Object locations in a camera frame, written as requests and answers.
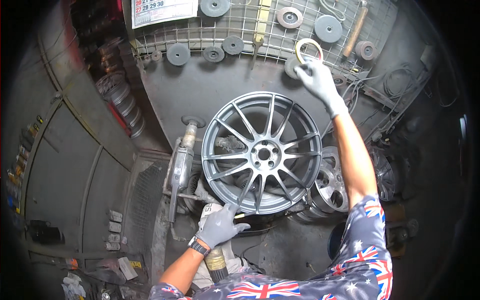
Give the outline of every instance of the sanding disc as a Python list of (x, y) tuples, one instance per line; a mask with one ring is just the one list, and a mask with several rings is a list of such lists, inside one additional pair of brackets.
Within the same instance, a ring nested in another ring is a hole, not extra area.
[(303, 15), (294, 7), (284, 7), (276, 12), (276, 20), (285, 28), (297, 28), (303, 22)]
[(344, 87), (347, 85), (347, 79), (343, 75), (333, 75), (333, 83), (335, 83), (336, 87)]
[(153, 51), (152, 52), (152, 60), (153, 61), (159, 61), (162, 58), (163, 54), (160, 51)]
[(202, 0), (200, 9), (208, 17), (219, 17), (230, 9), (230, 0)]
[(204, 59), (209, 62), (220, 62), (225, 57), (225, 52), (219, 47), (207, 47), (204, 50)]
[(238, 36), (227, 36), (222, 43), (223, 50), (230, 55), (237, 55), (243, 51), (245, 44)]
[(342, 24), (334, 16), (325, 14), (315, 21), (315, 34), (325, 43), (335, 43), (342, 32)]
[(293, 68), (300, 65), (301, 65), (301, 62), (297, 59), (296, 55), (290, 56), (285, 62), (285, 66), (284, 66), (285, 73), (287, 73), (287, 75), (293, 79), (299, 79), (297, 73), (295, 73), (295, 70), (293, 70)]
[(176, 43), (167, 50), (167, 60), (175, 66), (182, 66), (190, 59), (190, 49), (185, 44)]
[(355, 46), (355, 53), (364, 60), (372, 60), (377, 56), (377, 48), (372, 42), (361, 41)]

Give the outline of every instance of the wire mesh rack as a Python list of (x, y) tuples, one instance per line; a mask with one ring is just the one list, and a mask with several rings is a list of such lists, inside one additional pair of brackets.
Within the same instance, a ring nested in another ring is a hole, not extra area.
[[(267, 23), (267, 26), (264, 44), (259, 47), (258, 56), (263, 57), (264, 61), (272, 59), (279, 63), (294, 54), (295, 43), (298, 40), (312, 38), (320, 43), (324, 52), (324, 61), (332, 67), (333, 74), (356, 76), (360, 72), (370, 71), (371, 62), (362, 63), (355, 59), (345, 64), (342, 61), (342, 51), (355, 26), (357, 14), (360, 12), (360, 2), (355, 0), (329, 0), (329, 2), (343, 11), (346, 16), (345, 21), (342, 22), (342, 37), (337, 42), (325, 43), (315, 35), (315, 20), (326, 14), (319, 0), (272, 0), (268, 19), (262, 20)], [(368, 5), (369, 12), (358, 41), (372, 42), (380, 53), (396, 19), (397, 7), (391, 0), (371, 0)], [(286, 29), (276, 20), (276, 12), (290, 6), (303, 14), (303, 23), (295, 29)], [(229, 11), (218, 18), (205, 16), (199, 8), (197, 17), (135, 29), (136, 50), (140, 55), (146, 55), (155, 50), (165, 53), (174, 43), (183, 43), (193, 53), (202, 52), (209, 46), (221, 47), (227, 36), (235, 35), (245, 43), (243, 52), (238, 56), (251, 55), (254, 50), (252, 40), (256, 32), (257, 12), (260, 7), (259, 0), (232, 0)], [(313, 57), (319, 55), (318, 50), (309, 45), (305, 45), (302, 52)]]

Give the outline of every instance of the tool handle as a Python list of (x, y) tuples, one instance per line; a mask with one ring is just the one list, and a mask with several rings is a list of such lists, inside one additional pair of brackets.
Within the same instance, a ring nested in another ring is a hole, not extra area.
[(357, 38), (360, 35), (360, 30), (363, 26), (363, 21), (365, 21), (365, 17), (367, 16), (368, 8), (365, 6), (360, 8), (360, 15), (359, 18), (357, 19), (357, 22), (355, 23), (355, 28), (353, 29), (352, 35), (350, 36), (350, 39), (348, 40), (347, 46), (343, 50), (343, 55), (345, 57), (348, 57), (350, 53), (352, 52), (353, 45), (357, 42)]

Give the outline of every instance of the gray glove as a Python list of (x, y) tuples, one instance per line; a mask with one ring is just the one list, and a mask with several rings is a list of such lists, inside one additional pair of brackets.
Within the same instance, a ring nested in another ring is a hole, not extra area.
[(195, 236), (213, 249), (216, 245), (233, 238), (237, 233), (249, 229), (250, 225), (247, 223), (233, 225), (233, 217), (238, 207), (236, 204), (227, 203), (221, 210), (209, 214), (203, 230), (199, 230)]
[(295, 67), (294, 70), (307, 90), (324, 103), (330, 118), (333, 119), (341, 113), (348, 114), (348, 108), (336, 90), (328, 67), (316, 59), (306, 57), (305, 60), (307, 62), (303, 66), (306, 66), (312, 72), (311, 76), (300, 66)]

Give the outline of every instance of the center bore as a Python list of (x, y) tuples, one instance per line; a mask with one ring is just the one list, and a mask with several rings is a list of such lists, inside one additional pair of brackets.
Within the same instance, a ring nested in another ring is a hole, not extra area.
[(258, 151), (258, 158), (261, 160), (267, 160), (270, 157), (270, 151), (267, 148), (263, 148)]

